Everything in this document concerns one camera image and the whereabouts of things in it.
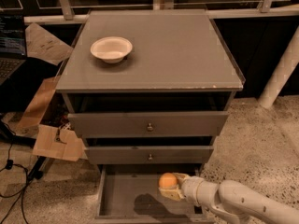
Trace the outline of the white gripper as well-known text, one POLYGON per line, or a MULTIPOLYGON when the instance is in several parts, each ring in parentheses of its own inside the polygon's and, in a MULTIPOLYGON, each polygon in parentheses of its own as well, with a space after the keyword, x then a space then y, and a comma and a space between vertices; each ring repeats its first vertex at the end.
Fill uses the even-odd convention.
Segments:
POLYGON ((181 201, 184 199, 187 203, 199 205, 200 202, 197 198, 197 192, 204 179, 198 176, 189 176, 183 173, 174 173, 174 176, 176 177, 178 183, 180 185, 182 184, 181 190, 178 186, 165 189, 159 188, 161 195, 173 201, 181 201))

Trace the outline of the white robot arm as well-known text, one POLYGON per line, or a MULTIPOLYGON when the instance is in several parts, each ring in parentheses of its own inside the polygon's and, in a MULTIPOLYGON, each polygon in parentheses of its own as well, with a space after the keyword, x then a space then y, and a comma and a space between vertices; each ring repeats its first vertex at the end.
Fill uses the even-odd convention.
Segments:
POLYGON ((159 179, 159 191, 168 199, 205 207, 229 224, 247 224, 250 217, 266 224, 299 224, 297 209, 233 180, 216 184, 198 176, 164 173, 159 179))

